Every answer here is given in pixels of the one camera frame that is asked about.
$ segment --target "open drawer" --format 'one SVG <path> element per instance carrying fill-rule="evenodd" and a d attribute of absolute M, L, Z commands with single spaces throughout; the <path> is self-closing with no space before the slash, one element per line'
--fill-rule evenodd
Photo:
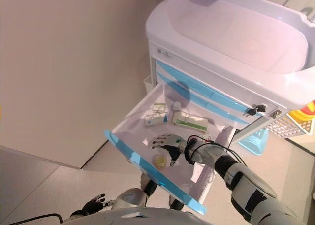
<path fill-rule="evenodd" d="M 173 123 L 162 123 L 154 126 L 145 125 L 145 116 L 152 114 L 155 102 L 165 103 L 169 120 L 172 118 L 172 105 L 180 102 L 183 111 L 208 119 L 206 133 L 188 129 Z M 200 214 L 206 209 L 202 203 L 207 195 L 214 171 L 208 166 L 190 165 L 184 155 L 180 155 L 176 163 L 170 167 L 171 157 L 167 150 L 148 146 L 148 142 L 158 135 L 171 133 L 187 139 L 191 135 L 207 135 L 222 145 L 228 145 L 235 128 L 225 125 L 213 125 L 212 113 L 181 96 L 169 84 L 158 84 L 155 88 L 114 128 L 105 133 L 108 140 L 120 150 L 129 161 L 139 167 L 156 184 L 163 187 L 171 195 L 189 208 Z M 167 159 L 166 167 L 158 170 L 154 166 L 157 155 Z"/>

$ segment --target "green label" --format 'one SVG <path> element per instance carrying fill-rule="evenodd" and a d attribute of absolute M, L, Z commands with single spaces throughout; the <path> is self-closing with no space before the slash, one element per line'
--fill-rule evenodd
<path fill-rule="evenodd" d="M 187 122 L 184 122 L 184 121 L 181 121 L 181 120 L 178 120 L 178 119 L 177 119 L 176 123 L 179 123 L 179 124 L 182 124 L 182 125 L 186 125 L 186 126 L 190 126 L 192 128 L 200 129 L 202 131 L 207 131 L 206 127 L 203 127 L 203 126 L 198 125 L 198 124 L 187 123 Z"/>

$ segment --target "white wall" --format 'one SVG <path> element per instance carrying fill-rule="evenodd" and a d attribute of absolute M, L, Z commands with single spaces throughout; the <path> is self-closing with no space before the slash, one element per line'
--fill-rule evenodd
<path fill-rule="evenodd" d="M 1 0 L 1 145 L 81 167 L 145 95 L 155 0 Z"/>

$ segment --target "plastic basket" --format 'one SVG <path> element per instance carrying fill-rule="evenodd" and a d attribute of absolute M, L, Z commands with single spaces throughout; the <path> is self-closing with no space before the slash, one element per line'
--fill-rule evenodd
<path fill-rule="evenodd" d="M 312 135 L 314 131 L 314 119 L 298 123 L 290 115 L 270 123 L 267 128 L 280 138 L 290 138 L 298 135 Z"/>

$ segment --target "black glove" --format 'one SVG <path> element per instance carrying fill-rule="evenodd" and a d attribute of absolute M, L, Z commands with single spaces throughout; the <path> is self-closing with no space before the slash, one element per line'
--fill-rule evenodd
<path fill-rule="evenodd" d="M 82 211 L 88 212 L 89 214 L 95 214 L 99 210 L 103 209 L 103 202 L 105 201 L 104 196 L 105 194 L 100 194 L 97 197 L 91 199 L 83 206 Z"/>
<path fill-rule="evenodd" d="M 95 214 L 99 210 L 103 209 L 103 202 L 105 201 L 105 198 L 103 198 L 105 194 L 100 194 L 97 197 L 91 199 L 88 203 L 86 203 L 82 210 L 77 210 L 71 214 L 71 216 L 74 215 L 81 215 L 86 216 L 89 214 Z"/>

